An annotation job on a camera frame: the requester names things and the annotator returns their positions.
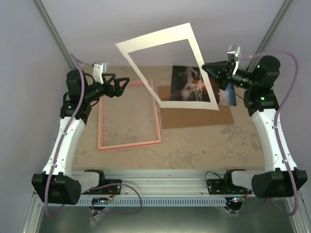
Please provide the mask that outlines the pink picture frame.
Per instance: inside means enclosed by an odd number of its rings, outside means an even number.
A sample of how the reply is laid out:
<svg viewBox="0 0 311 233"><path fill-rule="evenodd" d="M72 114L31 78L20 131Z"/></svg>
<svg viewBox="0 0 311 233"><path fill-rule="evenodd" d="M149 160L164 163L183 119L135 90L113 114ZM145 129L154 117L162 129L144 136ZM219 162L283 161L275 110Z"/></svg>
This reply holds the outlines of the pink picture frame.
<svg viewBox="0 0 311 233"><path fill-rule="evenodd" d="M130 81L124 95L99 102L98 150L162 143L156 100L142 81Z"/></svg>

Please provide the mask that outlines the sunset landscape photo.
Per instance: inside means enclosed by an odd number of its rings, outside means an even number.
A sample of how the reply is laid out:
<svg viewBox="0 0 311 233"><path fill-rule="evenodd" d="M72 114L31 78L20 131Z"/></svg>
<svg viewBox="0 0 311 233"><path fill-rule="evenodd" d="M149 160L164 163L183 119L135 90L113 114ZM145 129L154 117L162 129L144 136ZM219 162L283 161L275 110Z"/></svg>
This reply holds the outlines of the sunset landscape photo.
<svg viewBox="0 0 311 233"><path fill-rule="evenodd" d="M221 90L210 74L208 77L217 104L236 106L234 87L229 84L225 90ZM173 66L170 100L210 102L206 85L198 67Z"/></svg>

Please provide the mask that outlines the white mat board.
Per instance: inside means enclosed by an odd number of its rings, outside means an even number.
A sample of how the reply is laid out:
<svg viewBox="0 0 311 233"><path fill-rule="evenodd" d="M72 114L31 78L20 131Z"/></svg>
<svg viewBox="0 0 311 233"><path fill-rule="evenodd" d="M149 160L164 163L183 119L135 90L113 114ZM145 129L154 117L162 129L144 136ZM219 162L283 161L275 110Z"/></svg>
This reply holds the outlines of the white mat board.
<svg viewBox="0 0 311 233"><path fill-rule="evenodd" d="M148 49L163 44L173 43L181 40L188 40L191 47L194 58L199 66L200 73L202 75L207 93L209 95L209 102L206 101L162 101L157 93L150 86L144 75L141 73L140 69L134 63L129 53ZM215 99L208 74L203 71L202 66L204 60L198 46L197 40L195 38L193 29L190 23L181 24L178 26L166 28L160 31L148 33L133 39L129 39L116 44L121 54L127 60L129 65L133 68L135 73L138 75L142 83L148 89L150 94L153 96L159 107L161 108L184 108L184 109L207 109L218 111L219 107Z"/></svg>

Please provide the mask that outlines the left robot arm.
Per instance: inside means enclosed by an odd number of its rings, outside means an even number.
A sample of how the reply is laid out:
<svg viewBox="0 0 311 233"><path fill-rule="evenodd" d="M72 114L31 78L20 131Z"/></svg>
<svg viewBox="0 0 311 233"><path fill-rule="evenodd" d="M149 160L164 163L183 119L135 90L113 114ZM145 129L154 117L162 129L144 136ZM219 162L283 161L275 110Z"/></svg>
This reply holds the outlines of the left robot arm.
<svg viewBox="0 0 311 233"><path fill-rule="evenodd" d="M85 170L74 179L73 157L92 110L92 103L103 96L120 97L130 79L104 73L98 81L93 80L92 84L88 84L87 76L89 74L77 69L67 74L68 91L63 95L59 133L54 148L42 172L32 177L32 185L45 204L75 205L80 195L89 190L96 194L106 190L105 176L101 170Z"/></svg>

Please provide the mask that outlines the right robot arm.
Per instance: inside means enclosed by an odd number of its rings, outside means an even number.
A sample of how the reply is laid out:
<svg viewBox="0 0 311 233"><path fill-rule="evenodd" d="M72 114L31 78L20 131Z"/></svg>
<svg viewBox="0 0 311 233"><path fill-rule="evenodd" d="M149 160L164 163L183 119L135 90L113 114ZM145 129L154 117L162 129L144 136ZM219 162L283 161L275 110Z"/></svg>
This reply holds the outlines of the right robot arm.
<svg viewBox="0 0 311 233"><path fill-rule="evenodd" d="M234 194L243 187L258 198L293 197L308 176L291 157L281 128L280 106L272 90L279 77L280 61L265 55L249 72L239 69L231 57L228 61L205 63L202 69L221 89L231 84L245 90L244 105L257 128L264 153L264 172L228 170L223 181L225 192Z"/></svg>

